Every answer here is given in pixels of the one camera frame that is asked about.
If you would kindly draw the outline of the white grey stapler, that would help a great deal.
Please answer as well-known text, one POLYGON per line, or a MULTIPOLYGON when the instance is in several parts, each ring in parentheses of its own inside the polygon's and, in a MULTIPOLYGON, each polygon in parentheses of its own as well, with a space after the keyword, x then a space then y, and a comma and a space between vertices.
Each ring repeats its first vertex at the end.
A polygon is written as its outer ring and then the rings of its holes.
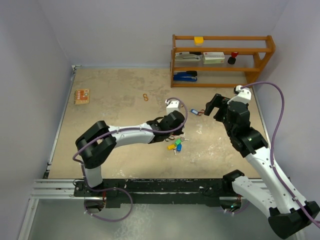
POLYGON ((198 62, 201 58, 201 52, 183 51, 175 53, 175 60, 178 62, 198 62))

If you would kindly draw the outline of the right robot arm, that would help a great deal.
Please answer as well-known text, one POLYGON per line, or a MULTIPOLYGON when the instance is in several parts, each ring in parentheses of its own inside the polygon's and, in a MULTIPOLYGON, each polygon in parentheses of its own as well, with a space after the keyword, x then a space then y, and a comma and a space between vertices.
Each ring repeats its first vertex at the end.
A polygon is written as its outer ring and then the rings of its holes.
POLYGON ((248 109, 251 93, 244 91, 233 98, 215 94, 205 105, 204 115, 214 108, 214 119, 223 123, 232 146, 256 170, 267 190, 256 186, 239 170, 223 176, 222 190, 228 196, 245 197, 268 219, 274 233, 285 240, 309 226, 320 212, 315 201, 294 187, 275 159, 261 133, 251 127, 248 109))

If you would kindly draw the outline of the aluminium rail frame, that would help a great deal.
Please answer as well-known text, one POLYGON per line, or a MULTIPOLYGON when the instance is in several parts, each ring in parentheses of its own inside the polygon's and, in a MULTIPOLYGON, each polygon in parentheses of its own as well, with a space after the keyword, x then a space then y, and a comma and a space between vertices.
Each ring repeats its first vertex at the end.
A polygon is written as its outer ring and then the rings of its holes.
POLYGON ((65 101, 62 115, 54 137, 53 145, 48 157, 46 169, 41 179, 36 179, 32 184, 32 191, 28 199, 27 210, 22 222, 21 230, 18 236, 19 240, 27 240, 30 237, 32 225, 36 216, 40 200, 72 200, 76 199, 73 195, 73 184, 71 179, 48 179, 53 157, 55 154, 59 134, 65 117, 68 98, 65 101))

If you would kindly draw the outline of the black base frame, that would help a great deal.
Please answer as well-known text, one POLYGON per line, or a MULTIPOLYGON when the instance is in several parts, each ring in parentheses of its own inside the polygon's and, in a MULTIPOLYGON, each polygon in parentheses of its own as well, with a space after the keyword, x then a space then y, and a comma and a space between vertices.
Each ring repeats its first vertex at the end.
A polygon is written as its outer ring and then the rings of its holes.
POLYGON ((74 195, 86 202, 94 197, 106 197, 106 208, 119 208, 122 204, 153 205, 205 205, 218 207, 220 199, 236 198, 232 182, 245 174, 234 170, 222 178, 174 179, 103 179, 97 191, 90 190, 84 180, 74 184, 74 195))

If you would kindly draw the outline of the blue black stapler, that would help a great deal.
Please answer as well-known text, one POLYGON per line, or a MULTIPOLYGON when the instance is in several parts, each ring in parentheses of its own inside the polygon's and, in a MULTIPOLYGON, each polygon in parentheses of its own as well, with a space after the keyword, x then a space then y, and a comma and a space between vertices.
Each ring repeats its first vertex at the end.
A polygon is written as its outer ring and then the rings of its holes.
POLYGON ((175 72, 173 75, 173 81, 181 81, 181 82, 196 82, 198 72, 189 70, 189 71, 182 71, 182 72, 175 72))

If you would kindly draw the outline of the orange small notebook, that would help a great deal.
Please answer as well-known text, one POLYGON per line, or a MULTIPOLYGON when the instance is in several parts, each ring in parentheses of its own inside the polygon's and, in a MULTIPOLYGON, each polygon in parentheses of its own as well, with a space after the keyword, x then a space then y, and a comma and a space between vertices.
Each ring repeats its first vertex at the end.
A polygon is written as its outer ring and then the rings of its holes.
POLYGON ((74 92, 74 104, 86 105, 90 103, 90 90, 88 88, 77 89, 74 92))

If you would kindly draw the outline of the yellow block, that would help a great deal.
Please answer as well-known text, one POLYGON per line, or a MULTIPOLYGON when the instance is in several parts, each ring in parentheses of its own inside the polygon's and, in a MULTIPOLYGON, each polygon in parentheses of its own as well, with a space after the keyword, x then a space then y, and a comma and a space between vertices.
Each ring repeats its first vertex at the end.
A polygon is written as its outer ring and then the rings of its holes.
POLYGON ((195 36, 193 38, 193 41, 195 46, 200 47, 204 43, 204 38, 202 36, 195 36))

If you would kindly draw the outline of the green tag key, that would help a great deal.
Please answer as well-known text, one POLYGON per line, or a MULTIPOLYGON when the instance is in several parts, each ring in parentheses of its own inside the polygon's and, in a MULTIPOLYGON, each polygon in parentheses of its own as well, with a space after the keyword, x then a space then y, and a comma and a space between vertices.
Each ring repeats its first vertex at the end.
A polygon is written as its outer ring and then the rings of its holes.
POLYGON ((175 146, 178 146, 178 145, 181 145, 182 142, 189 142, 190 140, 185 138, 185 137, 180 137, 180 138, 177 138, 174 142, 174 145, 175 146))

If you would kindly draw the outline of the orange carabiner far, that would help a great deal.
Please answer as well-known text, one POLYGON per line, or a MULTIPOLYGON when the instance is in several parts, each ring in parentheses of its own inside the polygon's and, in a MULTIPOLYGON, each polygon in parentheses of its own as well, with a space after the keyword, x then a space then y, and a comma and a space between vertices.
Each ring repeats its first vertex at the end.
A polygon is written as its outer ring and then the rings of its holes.
POLYGON ((144 93, 142 96, 143 96, 143 100, 144 101, 148 101, 149 100, 148 95, 146 93, 144 93))

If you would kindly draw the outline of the blue tag key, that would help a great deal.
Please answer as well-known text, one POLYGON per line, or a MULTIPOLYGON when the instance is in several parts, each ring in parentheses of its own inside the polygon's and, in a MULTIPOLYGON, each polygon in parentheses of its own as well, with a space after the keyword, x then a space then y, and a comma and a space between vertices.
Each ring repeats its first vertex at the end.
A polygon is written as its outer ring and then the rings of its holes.
POLYGON ((198 115, 198 114, 199 114, 199 112, 198 112, 197 110, 195 110, 195 109, 191 109, 190 112, 193 113, 193 114, 195 114, 195 115, 198 115))
POLYGON ((180 153, 181 150, 182 150, 182 145, 181 144, 176 145, 175 148, 173 149, 175 155, 180 153))

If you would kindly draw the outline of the yellow tag key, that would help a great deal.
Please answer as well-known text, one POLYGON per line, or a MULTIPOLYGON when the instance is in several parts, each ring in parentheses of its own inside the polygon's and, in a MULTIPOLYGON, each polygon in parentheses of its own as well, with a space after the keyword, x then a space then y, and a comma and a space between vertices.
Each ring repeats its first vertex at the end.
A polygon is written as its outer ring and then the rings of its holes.
POLYGON ((176 145, 175 144, 171 144, 167 147, 168 150, 173 150, 176 148, 176 145))

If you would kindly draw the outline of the white red box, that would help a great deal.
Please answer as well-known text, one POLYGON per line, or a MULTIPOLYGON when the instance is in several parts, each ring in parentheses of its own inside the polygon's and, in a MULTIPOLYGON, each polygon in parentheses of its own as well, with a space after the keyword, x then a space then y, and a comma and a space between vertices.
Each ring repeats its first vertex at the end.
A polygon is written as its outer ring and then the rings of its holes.
POLYGON ((222 64, 225 61, 223 52, 204 52, 202 54, 204 64, 222 64))

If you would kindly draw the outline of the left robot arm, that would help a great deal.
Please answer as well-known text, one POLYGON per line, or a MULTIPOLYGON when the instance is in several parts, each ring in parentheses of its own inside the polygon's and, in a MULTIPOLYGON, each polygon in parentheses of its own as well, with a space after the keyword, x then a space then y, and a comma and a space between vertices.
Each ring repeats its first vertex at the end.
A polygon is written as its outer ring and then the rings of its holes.
POLYGON ((163 142, 171 135, 183 134, 187 117, 178 110, 135 126, 109 126, 97 121, 76 141, 77 153, 73 160, 81 164, 85 190, 91 196, 103 191, 101 166, 115 148, 133 144, 163 142))

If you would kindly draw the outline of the wooden shelf rack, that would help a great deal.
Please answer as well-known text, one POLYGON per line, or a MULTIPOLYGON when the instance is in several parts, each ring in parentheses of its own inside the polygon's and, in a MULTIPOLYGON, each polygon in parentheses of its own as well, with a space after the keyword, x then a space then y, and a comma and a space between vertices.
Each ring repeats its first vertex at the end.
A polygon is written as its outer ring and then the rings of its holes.
POLYGON ((229 88, 258 80, 276 51, 272 36, 173 35, 171 87, 229 88))

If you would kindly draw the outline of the red black stamp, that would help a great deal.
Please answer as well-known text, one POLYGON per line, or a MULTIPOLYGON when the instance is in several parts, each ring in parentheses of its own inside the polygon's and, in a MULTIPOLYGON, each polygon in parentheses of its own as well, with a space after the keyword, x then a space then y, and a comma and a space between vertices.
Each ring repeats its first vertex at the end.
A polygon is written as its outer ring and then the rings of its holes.
POLYGON ((238 56, 238 54, 238 52, 232 52, 227 60, 227 63, 230 65, 234 65, 236 63, 236 57, 238 56))

